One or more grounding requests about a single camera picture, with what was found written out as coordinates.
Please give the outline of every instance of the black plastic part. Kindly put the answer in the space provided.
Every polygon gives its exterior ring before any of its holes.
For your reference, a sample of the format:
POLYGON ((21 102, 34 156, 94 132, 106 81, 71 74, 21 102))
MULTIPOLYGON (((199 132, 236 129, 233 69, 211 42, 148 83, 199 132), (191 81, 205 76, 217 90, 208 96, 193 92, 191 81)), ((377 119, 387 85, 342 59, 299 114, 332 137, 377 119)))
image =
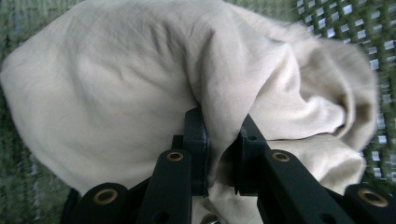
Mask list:
POLYGON ((161 154, 149 181, 136 223, 191 223, 191 155, 189 152, 172 149, 161 154), (177 158, 179 155, 177 153, 182 154, 182 159, 179 161, 180 157, 177 158))
POLYGON ((90 189, 71 216, 65 223, 67 224, 120 224, 126 223, 126 206, 128 200, 128 190, 123 185, 105 183, 90 189), (111 203, 97 204, 94 202, 96 193, 104 189, 114 189, 117 197, 111 203))
POLYGON ((245 118, 230 150, 233 152, 235 194, 239 192, 242 196, 257 196, 259 186, 257 158, 270 148, 250 115, 245 118))
POLYGON ((149 186, 149 181, 150 178, 128 190, 128 203, 126 204, 126 206, 128 210, 127 223, 129 224, 136 223, 140 206, 142 205, 144 196, 149 186))
POLYGON ((347 187, 344 205, 357 223, 396 223, 396 200, 370 185, 347 187))
POLYGON ((183 148, 183 135, 174 135, 171 148, 174 149, 183 148))
POLYGON ((205 130, 204 117, 200 107, 189 110, 186 113, 183 150, 188 151, 194 158, 191 164, 192 195, 207 197, 207 175, 209 172, 210 156, 209 137, 205 130))
POLYGON ((70 218, 73 210, 78 204, 79 193, 75 189, 70 189, 69 195, 67 196, 67 200, 64 203, 64 209, 62 211, 61 216, 61 224, 64 224, 67 219, 70 218))
POLYGON ((354 223, 293 154, 267 150, 260 156, 260 170, 258 207, 263 220, 295 224, 354 223))

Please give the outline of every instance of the white towel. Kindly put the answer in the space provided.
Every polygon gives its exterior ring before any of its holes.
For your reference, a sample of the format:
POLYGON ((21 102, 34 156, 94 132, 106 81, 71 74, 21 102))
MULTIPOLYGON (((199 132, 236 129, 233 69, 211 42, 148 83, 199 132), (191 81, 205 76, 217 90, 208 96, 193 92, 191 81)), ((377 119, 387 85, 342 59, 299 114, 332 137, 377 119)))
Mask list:
POLYGON ((261 222, 220 160, 248 113, 271 148, 340 193, 360 181, 377 113, 357 47, 218 0, 87 0, 11 53, 1 84, 24 143, 81 193, 149 177, 200 105, 211 188, 194 198, 193 223, 261 222))

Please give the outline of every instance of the crumpled fabric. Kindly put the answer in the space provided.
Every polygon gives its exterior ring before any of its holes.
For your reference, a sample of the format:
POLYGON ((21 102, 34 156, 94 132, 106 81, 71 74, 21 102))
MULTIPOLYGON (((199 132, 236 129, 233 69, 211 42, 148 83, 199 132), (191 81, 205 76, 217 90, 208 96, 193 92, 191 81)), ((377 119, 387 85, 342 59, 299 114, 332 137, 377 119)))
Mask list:
POLYGON ((82 194, 149 177, 201 106, 210 195, 194 197, 192 223, 261 223, 257 199, 234 195, 224 154, 247 114, 271 148, 339 193, 360 181, 376 127, 375 74, 357 47, 218 0, 87 0, 12 52, 0 76, 26 146, 82 194))

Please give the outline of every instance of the patterned fabric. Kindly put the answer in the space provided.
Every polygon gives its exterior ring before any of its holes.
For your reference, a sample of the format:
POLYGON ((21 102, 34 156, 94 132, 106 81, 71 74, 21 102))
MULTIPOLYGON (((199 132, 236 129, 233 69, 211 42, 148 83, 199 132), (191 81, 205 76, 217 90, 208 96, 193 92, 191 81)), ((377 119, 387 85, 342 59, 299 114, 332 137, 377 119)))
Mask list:
MULTIPOLYGON (((82 0, 0 0, 0 66, 20 43, 82 0)), ((305 23, 317 36, 356 43, 379 75, 378 133, 364 150, 363 182, 396 195, 395 0, 228 0, 305 23)), ((0 223, 57 223, 69 188, 23 145, 0 91, 0 223)))

